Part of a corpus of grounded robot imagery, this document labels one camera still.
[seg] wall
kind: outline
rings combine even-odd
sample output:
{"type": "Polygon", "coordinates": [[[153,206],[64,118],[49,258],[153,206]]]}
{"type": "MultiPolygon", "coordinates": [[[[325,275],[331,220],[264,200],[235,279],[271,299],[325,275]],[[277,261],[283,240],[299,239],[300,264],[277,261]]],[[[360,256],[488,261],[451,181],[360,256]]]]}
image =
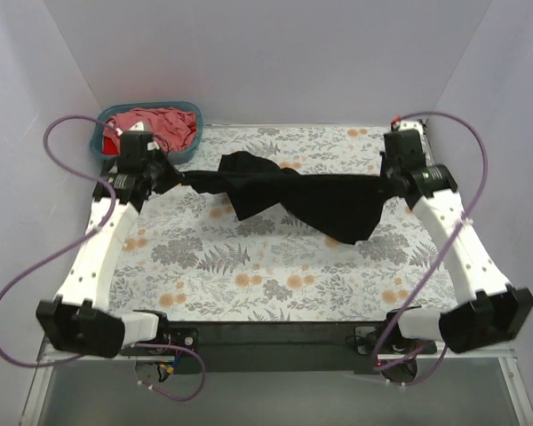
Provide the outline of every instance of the wall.
{"type": "MultiPolygon", "coordinates": [[[[533,1],[493,2],[437,109],[467,118],[485,138],[489,182],[475,226],[514,285],[533,292],[533,1]]],[[[435,157],[470,200],[480,176],[477,146],[441,119],[429,120],[429,130],[435,157]]],[[[513,345],[533,405],[533,312],[513,345]]]]}
{"type": "MultiPolygon", "coordinates": [[[[42,151],[41,134],[68,113],[97,114],[99,105],[41,0],[0,0],[0,288],[35,261],[83,232],[91,186],[58,170],[42,151]]],[[[55,151],[95,173],[89,124],[68,125],[55,151]]],[[[27,278],[0,307],[0,342],[35,360],[43,332],[35,320],[71,256],[27,278]]],[[[18,424],[33,372],[0,359],[0,425],[18,424]]]]}
{"type": "Polygon", "coordinates": [[[364,122],[433,107],[490,0],[44,0],[102,107],[364,122]]]}

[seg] red cloth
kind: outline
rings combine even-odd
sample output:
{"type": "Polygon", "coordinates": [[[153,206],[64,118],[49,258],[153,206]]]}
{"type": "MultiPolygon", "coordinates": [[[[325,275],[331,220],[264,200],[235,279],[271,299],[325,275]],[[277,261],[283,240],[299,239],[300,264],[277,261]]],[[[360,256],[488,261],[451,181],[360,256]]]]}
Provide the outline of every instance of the red cloth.
{"type": "MultiPolygon", "coordinates": [[[[160,139],[156,140],[166,152],[178,152],[188,148],[194,141],[197,128],[195,113],[186,113],[176,108],[134,108],[128,113],[113,115],[107,122],[113,123],[122,131],[128,130],[137,122],[143,122],[146,130],[166,140],[166,144],[160,139]]],[[[120,138],[113,131],[105,129],[103,136],[105,140],[110,138],[120,150],[120,138]]]]}

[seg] floral pattern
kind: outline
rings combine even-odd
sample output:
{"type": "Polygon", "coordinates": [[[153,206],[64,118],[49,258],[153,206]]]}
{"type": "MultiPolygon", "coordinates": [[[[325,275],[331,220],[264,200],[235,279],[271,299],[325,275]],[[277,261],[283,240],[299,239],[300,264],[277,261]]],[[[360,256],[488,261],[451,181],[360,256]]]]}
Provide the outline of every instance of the floral pattern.
{"type": "MultiPolygon", "coordinates": [[[[203,131],[183,170],[216,170],[246,150],[300,173],[378,173],[383,128],[203,131]]],[[[225,195],[180,186],[145,203],[120,255],[110,310],[154,309],[174,320],[381,320],[436,256],[403,201],[392,199],[368,241],[341,244],[273,206],[239,222],[225,195]]],[[[456,301],[441,267],[417,303],[456,301]]]]}

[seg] black fabric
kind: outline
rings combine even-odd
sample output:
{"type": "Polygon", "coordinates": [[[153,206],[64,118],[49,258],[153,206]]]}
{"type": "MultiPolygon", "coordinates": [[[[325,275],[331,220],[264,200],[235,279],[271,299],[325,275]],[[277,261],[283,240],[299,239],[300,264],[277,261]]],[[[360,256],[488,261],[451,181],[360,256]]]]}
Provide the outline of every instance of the black fabric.
{"type": "Polygon", "coordinates": [[[294,217],[337,241],[367,240],[392,197],[369,175],[300,175],[246,152],[223,155],[218,171],[187,171],[183,185],[227,193],[239,220],[281,203],[294,217]]]}

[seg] plastic tub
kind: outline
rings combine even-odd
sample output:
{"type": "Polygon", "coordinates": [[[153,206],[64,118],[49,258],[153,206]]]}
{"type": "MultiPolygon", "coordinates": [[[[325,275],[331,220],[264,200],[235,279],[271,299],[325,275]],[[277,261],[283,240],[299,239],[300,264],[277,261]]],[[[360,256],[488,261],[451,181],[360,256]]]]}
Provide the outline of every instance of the plastic tub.
{"type": "MultiPolygon", "coordinates": [[[[203,133],[202,113],[197,106],[189,102],[144,102],[140,104],[115,105],[100,113],[99,120],[106,122],[113,115],[126,113],[133,108],[177,108],[187,113],[195,113],[197,129],[195,130],[194,141],[183,151],[169,153],[168,161],[171,164],[181,164],[183,162],[189,162],[194,157],[195,150],[202,140],[203,133]]],[[[114,157],[114,155],[103,154],[103,129],[100,126],[95,127],[95,131],[93,132],[91,141],[89,142],[89,147],[95,156],[101,160],[109,160],[114,157]]]]}

